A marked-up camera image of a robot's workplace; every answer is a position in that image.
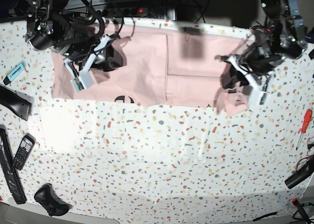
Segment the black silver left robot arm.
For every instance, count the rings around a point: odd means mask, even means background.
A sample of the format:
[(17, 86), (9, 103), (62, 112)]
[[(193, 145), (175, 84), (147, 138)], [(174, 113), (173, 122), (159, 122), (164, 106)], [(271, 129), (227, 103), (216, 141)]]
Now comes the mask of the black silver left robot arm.
[(239, 92), (249, 103), (265, 105), (270, 98), (270, 87), (275, 79), (275, 68), (285, 59), (299, 59), (307, 49), (305, 27), (297, 0), (261, 0), (266, 14), (265, 25), (254, 30), (255, 41), (244, 42), (247, 49), (220, 59), (230, 64), (222, 77), (222, 87), (228, 93)]

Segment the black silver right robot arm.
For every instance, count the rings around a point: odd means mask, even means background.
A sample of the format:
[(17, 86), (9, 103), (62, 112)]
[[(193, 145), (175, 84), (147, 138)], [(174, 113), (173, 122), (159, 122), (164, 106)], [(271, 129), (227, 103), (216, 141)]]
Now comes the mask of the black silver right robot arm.
[(119, 31), (105, 34), (105, 21), (92, 2), (81, 0), (90, 17), (72, 17), (66, 13), (69, 0), (31, 0), (27, 11), (26, 42), (36, 51), (52, 49), (64, 57), (75, 92), (94, 84), (92, 68), (113, 71), (123, 66), (123, 57), (112, 46)]

